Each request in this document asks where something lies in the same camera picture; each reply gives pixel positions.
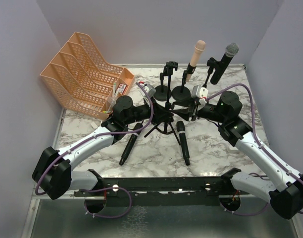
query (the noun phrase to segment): gray wall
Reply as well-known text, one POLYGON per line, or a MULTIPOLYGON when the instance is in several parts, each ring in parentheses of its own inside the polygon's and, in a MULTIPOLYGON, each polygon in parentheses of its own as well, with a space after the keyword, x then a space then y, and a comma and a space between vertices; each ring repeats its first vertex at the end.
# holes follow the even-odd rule
POLYGON ((303 0, 285 0, 247 68, 271 148, 303 173, 303 0))
POLYGON ((220 60, 236 42, 232 63, 248 63, 283 0, 37 0, 59 43, 90 34, 111 63, 188 63, 197 40, 202 63, 220 60))
POLYGON ((34 0, 0 0, 0 238, 21 235, 61 108, 39 78, 59 44, 34 0))

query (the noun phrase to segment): white marble table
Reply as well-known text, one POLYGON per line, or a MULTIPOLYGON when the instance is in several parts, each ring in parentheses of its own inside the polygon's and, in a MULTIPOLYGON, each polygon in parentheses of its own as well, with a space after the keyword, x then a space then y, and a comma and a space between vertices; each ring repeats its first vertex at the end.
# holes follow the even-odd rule
MULTIPOLYGON (((127 68, 135 75, 136 81, 150 83, 153 86, 159 85, 159 73, 163 70, 163 67, 127 68)), ((184 69, 185 67, 181 67, 174 72, 171 89, 181 84, 184 69)), ((202 85, 206 76, 207 68, 198 67, 186 86, 192 89, 195 85, 202 85)), ((209 95, 239 82, 248 85, 244 67, 231 67, 226 70, 217 85, 209 84, 209 95)), ((237 87, 233 91, 239 95, 243 103, 240 116, 251 125, 249 97, 246 90, 242 87, 237 87)), ((133 85, 129 96, 133 98, 135 105, 141 104, 143 101, 136 85, 133 85)), ((217 100, 218 97, 210 102, 216 103, 217 100)), ((180 119, 178 116, 175 116, 174 119, 175 126, 175 123, 180 119)), ((100 125, 100 120, 98 119, 67 111, 60 136, 59 148, 91 133, 94 130, 90 125, 92 122, 100 125)), ((126 135, 113 146, 95 153, 82 162, 76 170, 94 169, 102 177, 219 176, 233 167, 247 173, 262 173, 253 161, 222 139, 214 124, 200 119, 190 122, 185 121, 185 125, 190 152, 190 166, 186 166, 180 146, 173 134, 163 135, 155 130, 147 138, 144 138, 144 134, 152 128, 152 125, 149 125, 137 139, 132 153, 123 166, 118 163, 130 135, 126 135)), ((259 137, 266 141, 257 112, 256 131, 259 137)))

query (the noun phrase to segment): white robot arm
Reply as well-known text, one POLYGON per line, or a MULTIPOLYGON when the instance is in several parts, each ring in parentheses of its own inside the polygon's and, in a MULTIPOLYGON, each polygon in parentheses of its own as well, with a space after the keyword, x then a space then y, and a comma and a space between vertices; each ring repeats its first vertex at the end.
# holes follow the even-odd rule
MULTIPOLYGON (((197 97, 198 105, 203 108, 196 113, 192 112, 192 118, 205 118, 221 123, 219 132, 221 136, 232 146, 248 155, 269 177, 269 181, 261 180, 238 171, 230 177, 232 189, 248 192, 256 197, 270 202, 274 210, 282 217, 289 219, 303 208, 303 186, 291 176, 297 175, 303 181, 303 175, 277 156, 259 138, 256 142, 252 128, 239 116, 242 104, 236 93, 226 91, 222 93, 217 105, 204 103, 207 90, 197 88, 193 91, 193 97, 197 97), (286 168, 288 173, 276 164, 265 151, 264 147, 277 161, 286 168)), ((61 157, 56 166, 51 168, 41 182, 42 189, 51 199, 57 199, 68 190, 92 190, 101 183, 100 176, 94 171, 75 172, 78 164, 95 152, 112 145, 122 136, 103 135, 115 131, 126 131, 127 125, 142 119, 151 117, 153 110, 148 105, 134 107, 130 97, 122 96, 118 104, 113 107, 113 114, 93 133, 82 140, 55 151, 51 147, 44 150, 34 170, 33 179, 38 182, 52 161, 61 157)), ((181 115, 182 111, 172 110, 181 115)))

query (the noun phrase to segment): round stand base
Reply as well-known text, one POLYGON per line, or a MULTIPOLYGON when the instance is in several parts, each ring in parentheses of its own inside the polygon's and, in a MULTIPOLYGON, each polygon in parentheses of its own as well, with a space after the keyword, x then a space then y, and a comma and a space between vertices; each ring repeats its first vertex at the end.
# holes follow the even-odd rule
POLYGON ((184 101, 191 98, 190 90, 184 87, 183 92, 180 92, 181 86, 177 86, 172 90, 172 97, 176 101, 184 101))
POLYGON ((163 86, 163 92, 161 91, 161 86, 160 85, 157 86, 155 89, 156 89, 156 92, 153 95, 153 97, 158 101, 165 102, 167 100, 168 87, 164 85, 163 86))

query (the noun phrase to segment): microphone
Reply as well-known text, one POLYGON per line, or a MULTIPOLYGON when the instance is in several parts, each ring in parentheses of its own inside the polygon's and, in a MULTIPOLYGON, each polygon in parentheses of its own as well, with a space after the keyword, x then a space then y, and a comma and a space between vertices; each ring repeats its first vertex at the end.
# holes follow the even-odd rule
POLYGON ((180 143, 181 143, 181 149, 182 149, 182 156, 186 162, 186 165, 190 165, 190 155, 189 155, 189 149, 188 149, 188 144, 187 144, 187 139, 186 139, 186 128, 183 123, 183 121, 178 121, 177 122, 177 131, 179 134, 180 138, 180 143))
POLYGON ((193 67, 193 71, 192 71, 192 73, 187 74, 187 78, 186 78, 187 82, 189 82, 189 80, 191 78, 191 75, 195 71, 197 63, 198 63, 198 61, 200 59, 200 56, 203 53, 204 49, 205 49, 205 42, 204 41, 198 41, 195 45, 195 52, 193 53, 192 58, 191 58, 190 63, 189 63, 189 65, 191 67, 193 67))
POLYGON ((227 66, 230 64, 232 58, 238 53, 239 46, 235 43, 229 44, 225 49, 225 54, 223 55, 220 62, 217 62, 217 68, 211 78, 211 84, 215 85, 221 79, 227 66))
MULTIPOLYGON (((137 123, 135 126, 134 126, 134 129, 133 130, 137 130, 137 129, 140 129, 143 127, 143 124, 141 123, 137 123)), ((120 160, 120 163, 119 165, 123 165, 125 163, 125 161, 127 160, 128 156, 130 155, 131 153, 131 150, 135 144, 135 141, 137 139, 137 137, 139 136, 139 134, 141 133, 142 131, 139 131, 137 133, 133 133, 129 139, 129 141, 127 142, 127 145, 124 149, 124 152, 121 156, 121 160, 120 160)))

